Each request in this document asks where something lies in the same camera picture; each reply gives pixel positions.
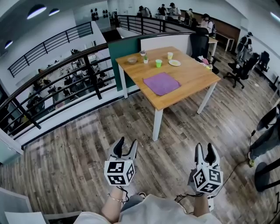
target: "backpack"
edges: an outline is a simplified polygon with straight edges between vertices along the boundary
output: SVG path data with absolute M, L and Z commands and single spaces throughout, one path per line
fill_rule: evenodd
M 151 13 L 150 9 L 147 8 L 147 7 L 145 7 L 145 9 L 148 9 L 148 11 L 149 11 L 149 13 L 150 13 L 150 17 L 152 17 L 152 13 Z
M 209 22 L 212 22 L 212 23 L 213 23 L 212 32 L 209 34 L 209 36 L 216 36 L 217 30 L 216 30 L 216 25 L 215 25 L 214 21 L 209 20 Z

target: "wooden table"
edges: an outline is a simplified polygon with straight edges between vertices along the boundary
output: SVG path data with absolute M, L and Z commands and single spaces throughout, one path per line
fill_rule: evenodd
M 173 52 L 173 59 L 180 61 L 181 66 L 175 67 L 170 65 L 167 59 L 167 52 Z M 147 56 L 149 58 L 148 64 L 143 63 L 143 57 L 141 57 L 139 53 L 117 58 L 116 61 L 119 64 L 119 73 L 124 97 L 128 97 L 124 76 L 125 71 L 155 107 L 153 140 L 156 141 L 158 140 L 164 108 L 167 108 L 179 102 L 180 100 L 210 86 L 204 100 L 202 101 L 202 104 L 197 111 L 197 113 L 200 114 L 220 78 L 175 47 L 149 50 L 147 51 Z M 137 63 L 134 65 L 129 64 L 127 59 L 130 57 L 136 57 L 138 59 Z M 156 67 L 156 59 L 162 60 L 161 68 Z M 181 84 L 181 87 L 166 95 L 158 96 L 144 83 L 143 79 L 152 77 L 162 72 L 166 72 L 176 79 Z
M 215 52 L 216 52 L 216 48 L 217 48 L 217 44 L 218 44 L 218 41 L 212 37 L 209 37 L 209 42 L 210 44 L 214 44 L 214 47 L 213 47 L 213 52 L 211 53 L 211 61 L 213 60 L 213 56 L 215 55 Z
M 225 51 L 228 51 L 228 46 L 229 46 L 229 42 L 230 41 L 232 41 L 232 43 L 231 43 L 231 49 L 230 49 L 230 51 L 232 51 L 232 48 L 233 48 L 233 44 L 235 43 L 235 40 L 233 39 L 233 38 L 230 38 L 230 37 L 228 37 L 228 36 L 226 36 L 225 34 L 222 34 L 222 33 L 216 33 L 216 35 L 220 35 L 220 36 L 222 36 L 222 37 L 225 37 L 226 39 L 227 39 L 227 46 L 226 46 L 226 50 Z

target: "person's leg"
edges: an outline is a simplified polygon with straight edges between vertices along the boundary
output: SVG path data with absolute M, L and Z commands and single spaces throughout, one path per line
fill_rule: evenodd
M 279 144 L 278 126 L 271 127 L 250 147 L 250 159 L 255 160 Z
M 237 61 L 240 61 L 241 54 L 242 54 L 242 51 L 238 51 L 237 56 L 236 56 Z
M 126 203 L 123 205 L 123 207 L 122 207 L 122 209 L 121 209 L 121 212 L 123 212 L 123 211 L 125 211 L 125 210 L 127 210 L 127 209 L 129 209 L 129 208 L 131 208 L 131 207 L 133 207 L 133 206 L 135 206 L 135 205 L 137 205 L 137 204 L 139 204 L 139 203 L 142 202 L 143 200 L 144 200 L 144 198 L 141 197 L 141 196 L 138 195 L 138 194 L 132 195 L 132 196 L 129 198 L 129 201 L 126 202 Z
M 247 59 L 246 59 L 247 54 L 248 54 L 248 49 L 247 49 L 247 48 L 244 48 L 244 50 L 243 50 L 243 55 L 242 55 L 243 61 L 246 61 L 246 60 L 247 60 Z

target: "wooden floor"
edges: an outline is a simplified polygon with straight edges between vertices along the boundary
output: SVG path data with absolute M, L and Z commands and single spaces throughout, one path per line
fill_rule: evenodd
M 217 55 L 223 58 L 216 64 L 222 77 L 230 71 L 227 63 L 232 55 L 220 48 Z M 99 212 L 109 192 L 103 175 L 107 151 L 122 136 L 126 149 L 134 139 L 139 142 L 129 195 L 145 191 L 174 199 L 193 193 L 187 182 L 199 142 L 204 147 L 211 142 L 217 148 L 225 181 L 234 166 L 245 160 L 250 134 L 271 108 L 268 100 L 273 91 L 264 78 L 252 72 L 244 84 L 245 89 L 239 84 L 234 89 L 231 80 L 222 79 L 200 115 L 196 111 L 206 90 L 165 109 L 157 142 L 152 141 L 154 108 L 145 96 L 138 92 L 118 100 L 29 144 L 24 156 L 0 168 L 0 186 L 27 195 L 33 211 Z M 277 147 L 259 157 L 256 165 L 278 158 Z M 265 224 L 273 218 L 280 188 L 257 193 L 254 172 L 246 163 L 240 165 L 214 199 L 213 214 L 223 224 Z M 277 170 L 271 172 L 272 181 L 279 178 Z M 182 200 L 188 212 L 193 212 L 193 203 L 193 198 Z

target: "ceiling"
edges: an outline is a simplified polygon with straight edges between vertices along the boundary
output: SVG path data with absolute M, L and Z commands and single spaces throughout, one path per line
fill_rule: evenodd
M 250 0 L 267 11 L 280 11 L 280 0 Z
M 49 12 L 53 8 L 67 11 L 79 6 L 100 2 L 103 0 L 19 0 L 0 18 L 0 55 L 5 52 L 5 44 L 8 40 L 16 41 L 23 34 L 49 18 Z M 44 4 L 47 9 L 30 20 L 27 14 L 36 4 Z

